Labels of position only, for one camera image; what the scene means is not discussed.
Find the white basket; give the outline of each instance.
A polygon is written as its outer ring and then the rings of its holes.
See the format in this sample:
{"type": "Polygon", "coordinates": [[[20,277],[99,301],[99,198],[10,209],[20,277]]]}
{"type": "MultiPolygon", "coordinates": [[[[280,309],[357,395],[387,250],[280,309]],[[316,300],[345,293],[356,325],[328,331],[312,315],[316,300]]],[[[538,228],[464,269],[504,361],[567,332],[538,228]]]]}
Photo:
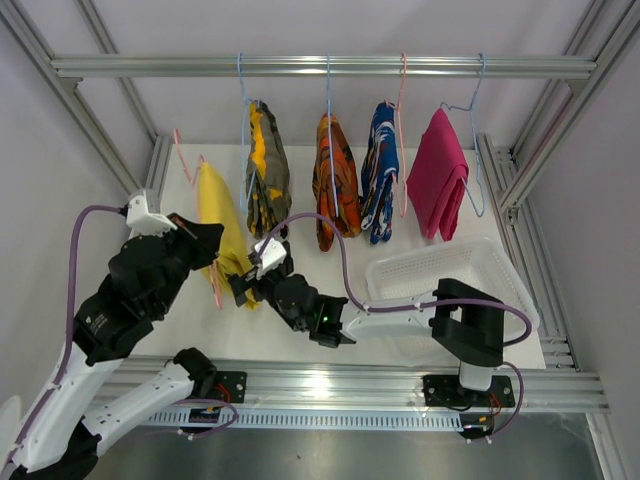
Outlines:
{"type": "MultiPolygon", "coordinates": [[[[373,300],[411,297],[434,290],[441,278],[455,278],[522,310],[533,330],[540,324],[531,295],[502,247],[489,237],[467,237],[431,245],[369,264],[366,270],[373,300]]],[[[505,313],[505,340],[524,332],[522,320],[505,313]]],[[[434,365],[442,347],[429,338],[398,337],[389,342],[409,366],[434,365]]]]}

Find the black bracket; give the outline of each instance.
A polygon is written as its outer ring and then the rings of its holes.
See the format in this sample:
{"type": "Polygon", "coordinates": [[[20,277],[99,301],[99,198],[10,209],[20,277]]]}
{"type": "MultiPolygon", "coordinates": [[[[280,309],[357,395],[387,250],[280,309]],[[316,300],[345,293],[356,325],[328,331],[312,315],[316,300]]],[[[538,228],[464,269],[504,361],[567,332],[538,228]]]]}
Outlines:
{"type": "Polygon", "coordinates": [[[231,395],[231,401],[229,403],[244,403],[244,396],[247,390],[247,372],[223,371],[216,374],[213,389],[206,398],[227,401],[222,397],[224,390],[216,388],[218,386],[224,387],[231,395]]]}
{"type": "MultiPolygon", "coordinates": [[[[433,295],[438,300],[472,298],[502,303],[453,278],[442,278],[433,295]]],[[[446,305],[436,307],[435,317],[429,320],[433,339],[465,363],[479,367],[502,365],[504,341],[504,311],[483,305],[446,305]],[[456,309],[462,310],[461,320],[451,318],[456,309]]]]}
{"type": "Polygon", "coordinates": [[[516,406],[511,378],[494,375],[486,392],[465,390],[460,387],[457,375],[425,375],[422,377],[424,401],[427,407],[491,408],[489,395],[493,393],[503,408],[516,406]]]}

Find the orange patterned cloth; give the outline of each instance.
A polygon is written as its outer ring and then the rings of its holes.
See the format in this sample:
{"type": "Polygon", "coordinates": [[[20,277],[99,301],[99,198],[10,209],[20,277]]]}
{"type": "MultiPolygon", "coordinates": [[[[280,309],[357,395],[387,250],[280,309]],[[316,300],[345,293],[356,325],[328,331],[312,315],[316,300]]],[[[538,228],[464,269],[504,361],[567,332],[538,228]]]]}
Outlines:
{"type": "MultiPolygon", "coordinates": [[[[347,139],[342,133],[338,120],[333,115],[331,115],[331,140],[333,142],[336,191],[338,192],[339,211],[337,213],[333,201],[328,118],[325,114],[318,125],[316,165],[313,170],[313,194],[317,202],[316,211],[331,219],[343,237],[355,237],[361,229],[358,175],[347,139]]],[[[333,230],[328,224],[318,220],[316,234],[320,250],[327,252],[333,243],[333,230]]]]}

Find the gray floor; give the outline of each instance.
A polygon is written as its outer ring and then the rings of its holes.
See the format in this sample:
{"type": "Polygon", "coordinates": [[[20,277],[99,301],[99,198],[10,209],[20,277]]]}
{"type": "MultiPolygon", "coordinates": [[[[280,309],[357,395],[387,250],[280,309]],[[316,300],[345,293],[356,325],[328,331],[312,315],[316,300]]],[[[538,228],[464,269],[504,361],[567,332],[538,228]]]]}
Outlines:
{"type": "Polygon", "coordinates": [[[581,415],[522,415],[493,445],[454,434],[236,429],[188,442],[124,438],[100,479],[601,479],[581,415]]]}

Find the hanging rail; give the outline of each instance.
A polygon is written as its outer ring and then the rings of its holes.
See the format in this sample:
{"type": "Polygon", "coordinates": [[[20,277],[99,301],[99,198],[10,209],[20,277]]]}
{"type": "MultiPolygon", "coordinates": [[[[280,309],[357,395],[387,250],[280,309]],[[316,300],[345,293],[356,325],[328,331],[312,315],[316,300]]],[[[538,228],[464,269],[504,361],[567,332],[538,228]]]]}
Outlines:
{"type": "MultiPolygon", "coordinates": [[[[51,61],[60,77],[235,77],[236,55],[59,55],[51,61]]],[[[400,56],[331,56],[332,76],[398,75],[400,56]]],[[[487,77],[585,80],[596,63],[579,56],[486,57],[487,77]]],[[[407,75],[476,77],[478,56],[409,57],[407,75]]],[[[247,77],[324,76],[326,55],[242,57],[247,77]]]]}

